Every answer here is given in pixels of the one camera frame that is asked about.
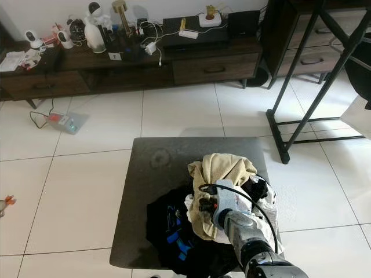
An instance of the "white figurine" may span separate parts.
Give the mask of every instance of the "white figurine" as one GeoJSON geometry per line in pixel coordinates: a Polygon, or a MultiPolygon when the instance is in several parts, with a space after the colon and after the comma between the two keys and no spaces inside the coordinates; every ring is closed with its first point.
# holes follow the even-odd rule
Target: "white figurine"
{"type": "Polygon", "coordinates": [[[102,25],[103,28],[112,31],[112,20],[111,17],[103,14],[103,9],[97,2],[92,2],[89,4],[89,21],[94,25],[102,25]]]}

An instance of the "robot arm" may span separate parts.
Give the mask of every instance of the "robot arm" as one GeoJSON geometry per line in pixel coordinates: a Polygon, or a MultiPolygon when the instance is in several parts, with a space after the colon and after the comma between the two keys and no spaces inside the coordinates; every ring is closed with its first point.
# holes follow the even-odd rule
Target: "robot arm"
{"type": "MultiPolygon", "coordinates": [[[[229,180],[218,180],[216,185],[233,189],[229,180]]],[[[237,210],[235,193],[215,185],[204,185],[200,190],[216,197],[214,225],[228,236],[247,278],[308,278],[300,268],[273,252],[257,224],[237,210]]]]}

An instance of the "pile of clothes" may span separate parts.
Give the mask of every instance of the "pile of clothes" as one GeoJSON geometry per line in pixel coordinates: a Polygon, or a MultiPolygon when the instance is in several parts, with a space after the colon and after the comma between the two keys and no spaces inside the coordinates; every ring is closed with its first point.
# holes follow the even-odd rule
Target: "pile of clothes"
{"type": "MultiPolygon", "coordinates": [[[[228,179],[266,213],[277,234],[276,193],[247,158],[227,153],[205,155],[188,165],[192,185],[185,185],[147,206],[147,240],[157,249],[161,265],[187,277],[219,277],[239,266],[228,237],[217,229],[199,204],[213,202],[199,186],[228,179]]],[[[236,194],[237,208],[253,219],[274,250],[267,220],[251,202],[236,194]]],[[[283,252],[278,243],[279,253],[283,252]]]]}

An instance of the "square table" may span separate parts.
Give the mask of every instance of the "square table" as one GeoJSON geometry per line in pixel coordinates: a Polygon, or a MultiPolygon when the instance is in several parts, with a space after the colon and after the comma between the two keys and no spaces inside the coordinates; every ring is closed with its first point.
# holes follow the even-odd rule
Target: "square table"
{"type": "Polygon", "coordinates": [[[120,268],[161,269],[156,249],[146,239],[147,204],[172,189],[191,184],[187,165],[211,153],[248,158],[268,181],[256,137],[136,138],[118,214],[110,264],[120,268]]]}

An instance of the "black garment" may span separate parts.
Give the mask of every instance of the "black garment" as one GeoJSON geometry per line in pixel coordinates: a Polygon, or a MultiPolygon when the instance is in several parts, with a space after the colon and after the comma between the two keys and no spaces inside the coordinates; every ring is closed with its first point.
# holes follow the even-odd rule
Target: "black garment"
{"type": "Polygon", "coordinates": [[[257,184],[255,184],[251,178],[246,181],[241,188],[251,197],[251,199],[256,203],[259,199],[264,199],[268,196],[268,186],[267,182],[258,179],[257,184]]]}
{"type": "MultiPolygon", "coordinates": [[[[367,33],[365,38],[371,38],[371,33],[367,33]]],[[[371,65],[371,43],[362,42],[355,49],[353,56],[367,65],[371,65]]],[[[368,101],[365,109],[371,110],[371,71],[361,65],[348,60],[345,64],[350,83],[354,90],[365,100],[368,101]]]]}
{"type": "Polygon", "coordinates": [[[187,277],[219,277],[238,266],[231,244],[200,239],[187,219],[184,199],[192,186],[175,189],[147,205],[147,240],[161,265],[187,277]]]}

